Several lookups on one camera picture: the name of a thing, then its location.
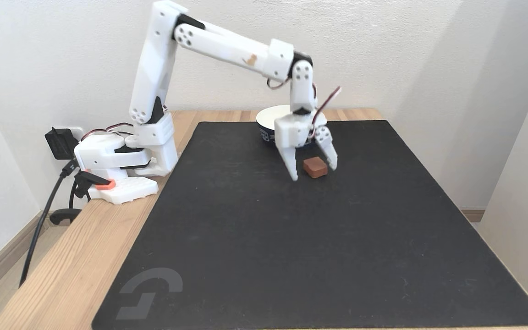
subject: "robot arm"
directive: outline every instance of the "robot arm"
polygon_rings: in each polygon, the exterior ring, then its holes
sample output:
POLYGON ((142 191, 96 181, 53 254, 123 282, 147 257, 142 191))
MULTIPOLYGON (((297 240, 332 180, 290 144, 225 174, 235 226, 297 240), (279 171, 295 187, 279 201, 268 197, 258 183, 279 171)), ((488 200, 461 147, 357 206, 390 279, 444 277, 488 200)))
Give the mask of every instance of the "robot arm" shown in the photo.
MULTIPOLYGON (((103 149, 91 162, 100 167, 95 174, 107 179, 124 178, 132 172, 138 176, 165 176, 176 165, 174 125, 163 104, 178 46, 254 71, 270 81, 285 83, 290 80, 291 114, 276 120, 275 136, 276 146, 291 178, 297 180, 295 148, 303 146, 311 138, 315 138, 330 167, 335 169, 337 154, 325 127, 327 120, 323 114, 316 118, 317 99, 311 58, 295 52, 292 44, 277 39, 270 44, 262 44, 222 27, 197 21, 187 16, 186 12, 186 8, 169 0, 153 4, 129 108, 130 118, 134 121, 134 134, 122 143, 118 141, 119 136, 84 140, 90 146, 84 144, 80 149, 103 149), (132 156, 126 157, 123 153, 132 153, 132 156), (125 158, 129 159, 128 164, 121 165, 119 159, 125 158), (113 167, 108 169, 104 164, 113 167)), ((88 169, 84 165, 88 158, 77 155, 83 169, 88 169)))

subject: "black power adapter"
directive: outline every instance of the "black power adapter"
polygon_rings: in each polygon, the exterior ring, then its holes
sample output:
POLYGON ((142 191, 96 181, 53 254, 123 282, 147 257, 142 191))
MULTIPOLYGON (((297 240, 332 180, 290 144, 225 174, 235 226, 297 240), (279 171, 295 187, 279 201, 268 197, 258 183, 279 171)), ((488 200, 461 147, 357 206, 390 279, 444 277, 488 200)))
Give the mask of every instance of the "black power adapter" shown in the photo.
POLYGON ((79 141, 73 136, 70 129, 55 129, 44 134, 48 146, 54 155, 54 158, 59 160, 71 160, 74 158, 75 147, 79 141))

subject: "baseboard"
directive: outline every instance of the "baseboard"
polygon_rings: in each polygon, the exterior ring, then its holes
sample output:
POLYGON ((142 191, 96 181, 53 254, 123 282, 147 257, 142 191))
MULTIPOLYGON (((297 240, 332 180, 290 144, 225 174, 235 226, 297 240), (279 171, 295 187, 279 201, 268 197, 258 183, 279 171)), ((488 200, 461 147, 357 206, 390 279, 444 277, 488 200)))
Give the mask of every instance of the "baseboard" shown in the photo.
MULTIPOLYGON (((28 250, 34 230, 36 229, 36 224, 42 213, 38 214, 27 223, 19 233, 16 234, 9 242, 0 250, 0 280, 6 275, 6 273, 11 269, 15 263, 23 256, 23 254, 28 250)), ((50 227, 50 220, 46 219, 42 225, 42 230, 40 230, 40 235, 50 227)))
POLYGON ((484 209, 462 209, 461 211, 471 223, 479 223, 484 216, 484 209))

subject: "small brown block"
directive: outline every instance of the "small brown block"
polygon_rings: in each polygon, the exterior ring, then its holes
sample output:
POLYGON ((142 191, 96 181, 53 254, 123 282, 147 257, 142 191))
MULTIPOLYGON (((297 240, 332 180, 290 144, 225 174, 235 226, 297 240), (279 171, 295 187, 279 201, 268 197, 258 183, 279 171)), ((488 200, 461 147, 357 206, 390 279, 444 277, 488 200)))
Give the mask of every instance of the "small brown block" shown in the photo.
POLYGON ((319 157, 313 157, 302 161, 302 166, 312 178, 322 177, 327 174, 327 164, 319 157))

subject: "floor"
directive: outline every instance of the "floor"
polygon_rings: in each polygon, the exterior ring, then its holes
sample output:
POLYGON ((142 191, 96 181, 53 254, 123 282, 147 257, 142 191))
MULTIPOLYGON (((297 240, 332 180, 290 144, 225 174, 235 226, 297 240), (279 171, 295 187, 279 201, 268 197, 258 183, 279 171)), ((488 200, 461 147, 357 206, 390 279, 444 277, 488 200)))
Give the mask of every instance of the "floor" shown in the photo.
MULTIPOLYGON (((38 238, 38 244, 34 250, 32 256, 32 262, 30 265, 29 274, 36 269, 36 266, 42 260, 42 257, 52 248, 54 243, 61 237, 61 235, 67 230, 67 226, 50 227, 38 238)), ((23 262, 26 259, 26 253, 20 258, 20 260, 13 265, 13 267, 3 276, 0 280, 0 312, 6 306, 9 299, 17 291, 17 285, 19 284, 19 277, 22 274, 23 262)))

